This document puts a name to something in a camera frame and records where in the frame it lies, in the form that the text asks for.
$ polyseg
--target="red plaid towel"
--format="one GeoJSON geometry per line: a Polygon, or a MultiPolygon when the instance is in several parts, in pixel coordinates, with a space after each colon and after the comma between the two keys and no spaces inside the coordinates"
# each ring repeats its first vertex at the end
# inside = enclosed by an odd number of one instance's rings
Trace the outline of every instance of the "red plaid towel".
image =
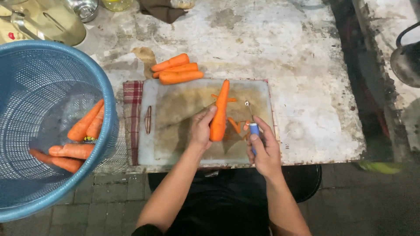
{"type": "Polygon", "coordinates": [[[131,154],[132,165],[139,165],[140,106],[142,104],[143,81],[123,83],[124,123],[126,128],[127,153],[131,154]]]}

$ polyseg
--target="stained cutting board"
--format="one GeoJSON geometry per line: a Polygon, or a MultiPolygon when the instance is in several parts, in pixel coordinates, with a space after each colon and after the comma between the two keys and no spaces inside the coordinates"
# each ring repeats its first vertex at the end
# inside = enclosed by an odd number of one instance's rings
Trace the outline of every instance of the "stained cutting board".
{"type": "MultiPolygon", "coordinates": [[[[216,101],[211,94],[218,95],[222,83],[222,79],[198,79],[182,84],[161,85],[157,79],[146,80],[140,111],[139,164],[175,164],[185,150],[190,118],[216,101]]],[[[267,82],[230,80],[229,97],[238,101],[228,103],[228,117],[236,122],[251,120],[249,109],[245,106],[248,100],[252,112],[273,127],[267,82]]],[[[246,131],[237,134],[227,122],[225,138],[212,144],[204,153],[200,165],[217,167],[247,164],[246,134],[246,131]]]]}

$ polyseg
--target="hand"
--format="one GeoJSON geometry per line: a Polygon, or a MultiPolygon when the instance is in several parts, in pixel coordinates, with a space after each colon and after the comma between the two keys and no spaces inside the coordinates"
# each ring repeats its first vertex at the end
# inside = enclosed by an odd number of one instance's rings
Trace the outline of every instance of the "hand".
{"type": "Polygon", "coordinates": [[[216,106],[210,106],[208,109],[204,109],[192,117],[188,147],[198,148],[203,152],[209,149],[213,143],[210,141],[209,124],[216,114],[216,111],[216,106]]]}
{"type": "Polygon", "coordinates": [[[247,140],[249,162],[255,163],[257,171],[266,179],[276,178],[278,175],[282,175],[280,146],[266,122],[257,116],[254,116],[254,121],[264,132],[260,133],[260,136],[265,141],[265,147],[258,135],[251,134],[247,140]],[[255,148],[257,156],[252,152],[252,147],[255,148]]]}

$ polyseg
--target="black kettle handle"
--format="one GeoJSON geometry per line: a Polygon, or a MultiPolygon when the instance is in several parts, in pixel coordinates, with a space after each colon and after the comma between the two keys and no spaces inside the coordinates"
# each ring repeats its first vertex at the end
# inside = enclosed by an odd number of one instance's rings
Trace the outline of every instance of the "black kettle handle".
{"type": "Polygon", "coordinates": [[[415,23],[414,25],[408,27],[407,29],[405,29],[403,32],[401,32],[398,37],[396,38],[396,47],[401,47],[401,39],[404,36],[404,34],[406,34],[408,31],[414,29],[415,27],[420,26],[420,21],[415,23]]]}

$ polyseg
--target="blue plastic basket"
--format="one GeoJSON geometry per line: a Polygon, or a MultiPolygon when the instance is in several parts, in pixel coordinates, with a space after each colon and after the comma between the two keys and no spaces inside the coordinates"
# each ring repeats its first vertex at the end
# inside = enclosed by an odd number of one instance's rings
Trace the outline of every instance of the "blue plastic basket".
{"type": "Polygon", "coordinates": [[[53,205],[114,149],[118,118],[111,84],[83,52],[60,43],[20,41],[0,46],[0,222],[53,205]],[[95,148],[71,173],[39,162],[29,147],[63,145],[69,129],[101,98],[105,116],[95,148]]]}

